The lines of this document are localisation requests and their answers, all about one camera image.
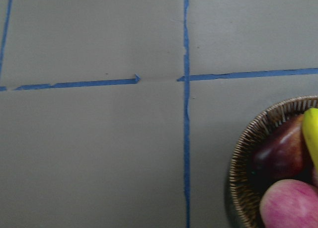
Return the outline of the yellow banana front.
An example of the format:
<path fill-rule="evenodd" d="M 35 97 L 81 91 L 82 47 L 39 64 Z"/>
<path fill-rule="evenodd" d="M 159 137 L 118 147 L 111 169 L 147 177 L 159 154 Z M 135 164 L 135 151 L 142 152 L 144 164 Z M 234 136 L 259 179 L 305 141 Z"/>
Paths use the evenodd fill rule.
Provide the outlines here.
<path fill-rule="evenodd" d="M 310 108 L 304 112 L 302 133 L 314 167 L 318 169 L 318 109 Z"/>

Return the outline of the brown wicker basket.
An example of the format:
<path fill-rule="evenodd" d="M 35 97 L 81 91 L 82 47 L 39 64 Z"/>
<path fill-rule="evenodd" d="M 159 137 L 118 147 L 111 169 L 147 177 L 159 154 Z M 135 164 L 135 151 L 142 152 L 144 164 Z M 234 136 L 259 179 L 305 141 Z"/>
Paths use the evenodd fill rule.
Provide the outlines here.
<path fill-rule="evenodd" d="M 280 101 L 261 111 L 242 132 L 232 154 L 225 185 L 225 203 L 232 227 L 264 226 L 259 203 L 273 181 L 262 180 L 253 174 L 250 162 L 252 152 L 284 122 L 317 106 L 317 95 Z"/>

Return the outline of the dark red mango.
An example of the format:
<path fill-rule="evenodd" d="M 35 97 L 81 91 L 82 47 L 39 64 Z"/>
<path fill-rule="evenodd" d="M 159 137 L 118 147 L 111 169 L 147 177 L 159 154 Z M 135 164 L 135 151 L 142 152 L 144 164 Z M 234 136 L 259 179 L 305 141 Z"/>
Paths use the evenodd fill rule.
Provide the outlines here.
<path fill-rule="evenodd" d="M 299 175 L 312 160 L 302 133 L 303 114 L 278 126 L 251 156 L 252 173 L 268 180 Z"/>

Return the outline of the pink apple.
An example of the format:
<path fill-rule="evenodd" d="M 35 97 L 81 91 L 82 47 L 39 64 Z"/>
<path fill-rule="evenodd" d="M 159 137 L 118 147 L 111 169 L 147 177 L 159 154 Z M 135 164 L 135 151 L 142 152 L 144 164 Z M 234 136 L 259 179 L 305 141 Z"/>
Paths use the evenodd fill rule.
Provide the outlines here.
<path fill-rule="evenodd" d="M 298 180 L 280 180 L 264 193 L 259 210 L 266 228 L 316 228 L 318 189 Z"/>

